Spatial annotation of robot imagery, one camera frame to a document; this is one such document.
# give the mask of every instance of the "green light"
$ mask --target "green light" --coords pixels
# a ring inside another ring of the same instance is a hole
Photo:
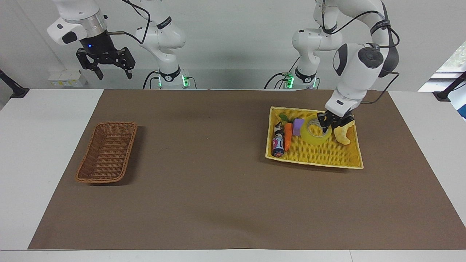
[[[316,78],[314,80],[314,84],[312,85],[312,89],[319,89],[319,85],[320,85],[320,78]]]
[[[181,75],[181,77],[183,78],[183,85],[184,85],[185,87],[189,86],[189,81],[188,81],[188,79],[187,79],[184,75]]]
[[[295,81],[295,78],[294,78],[291,74],[289,74],[289,75],[288,75],[288,80],[287,80],[286,87],[287,87],[288,89],[293,88],[293,82],[294,82],[294,81]]]

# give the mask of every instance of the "window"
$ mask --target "window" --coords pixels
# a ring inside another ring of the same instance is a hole
[[[464,72],[466,71],[466,42],[440,67],[437,72]]]

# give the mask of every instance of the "white table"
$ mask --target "white table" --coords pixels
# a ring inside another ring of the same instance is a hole
[[[466,250],[26,251],[101,94],[31,90],[0,111],[0,261],[466,261]],[[466,224],[466,122],[430,93],[390,95]]]

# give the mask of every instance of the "purple sponge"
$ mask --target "purple sponge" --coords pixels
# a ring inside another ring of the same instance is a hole
[[[304,124],[304,119],[295,118],[293,121],[293,136],[301,135],[301,126]]]

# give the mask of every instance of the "can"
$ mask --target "can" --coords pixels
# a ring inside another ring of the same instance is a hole
[[[283,138],[282,137],[274,137],[272,139],[272,155],[276,158],[283,156],[285,153],[285,149],[283,148]]]
[[[272,139],[272,155],[279,158],[285,153],[283,146],[283,124],[281,122],[275,125],[274,134],[275,137]]]

